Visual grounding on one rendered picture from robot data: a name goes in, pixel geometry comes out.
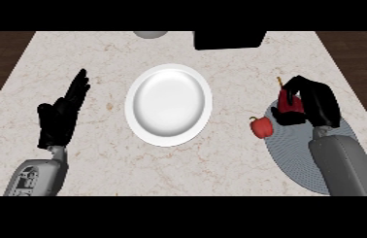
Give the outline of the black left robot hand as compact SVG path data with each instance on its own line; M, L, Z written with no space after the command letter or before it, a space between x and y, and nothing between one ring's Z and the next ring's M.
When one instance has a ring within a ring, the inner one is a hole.
M66 147L73 136L78 111L89 90L85 70L81 69L72 80L66 94L54 104L41 103L36 106L39 137L36 147L47 149L53 146Z

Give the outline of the grey round placemat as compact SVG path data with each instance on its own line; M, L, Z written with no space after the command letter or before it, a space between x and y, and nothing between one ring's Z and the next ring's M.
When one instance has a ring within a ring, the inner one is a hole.
M277 106L277 103L278 101L274 101L265 111L265 117L269 119L274 127L272 135L265 138L268 152L288 178L308 190L321 194L330 194L308 149L313 126L309 121L288 126L278 125L271 113L271 108ZM331 128L328 134L349 136L358 142L343 119L340 119L340 127Z

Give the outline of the red pear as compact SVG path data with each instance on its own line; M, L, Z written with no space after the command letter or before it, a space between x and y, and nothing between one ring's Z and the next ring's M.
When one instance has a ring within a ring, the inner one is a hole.
M296 96L299 92L297 77L291 77L278 93L278 111L280 113L303 113L300 98Z

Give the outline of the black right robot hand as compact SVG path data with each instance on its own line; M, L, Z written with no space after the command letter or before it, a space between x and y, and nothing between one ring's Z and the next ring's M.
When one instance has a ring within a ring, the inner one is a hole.
M340 107L330 87L297 77L299 92L296 96L300 98L303 113L288 112L280 113L278 107L271 108L272 117L278 125L303 124L306 121L316 126L340 127Z

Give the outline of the white oval plate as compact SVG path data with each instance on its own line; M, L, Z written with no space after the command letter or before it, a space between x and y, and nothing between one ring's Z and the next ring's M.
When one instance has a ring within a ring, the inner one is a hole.
M135 78L125 100L125 118L147 144L172 147L200 133L212 113L212 91L199 72L168 63Z

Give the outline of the red bell pepper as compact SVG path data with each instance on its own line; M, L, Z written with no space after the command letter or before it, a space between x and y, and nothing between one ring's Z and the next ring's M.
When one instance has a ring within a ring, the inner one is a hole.
M259 139L269 137L274 133L274 127L269 119L266 117L262 118L250 117L249 119L250 119L249 127L253 135Z

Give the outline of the black box appliance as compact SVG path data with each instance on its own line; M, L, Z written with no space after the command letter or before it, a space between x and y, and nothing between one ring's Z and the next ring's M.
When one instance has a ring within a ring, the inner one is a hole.
M194 31L193 46L199 51L257 48L265 31Z

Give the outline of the grey round bowl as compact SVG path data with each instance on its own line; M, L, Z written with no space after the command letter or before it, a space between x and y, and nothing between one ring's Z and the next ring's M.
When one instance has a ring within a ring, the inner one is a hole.
M134 31L132 33L141 39L156 39L162 37L168 31Z

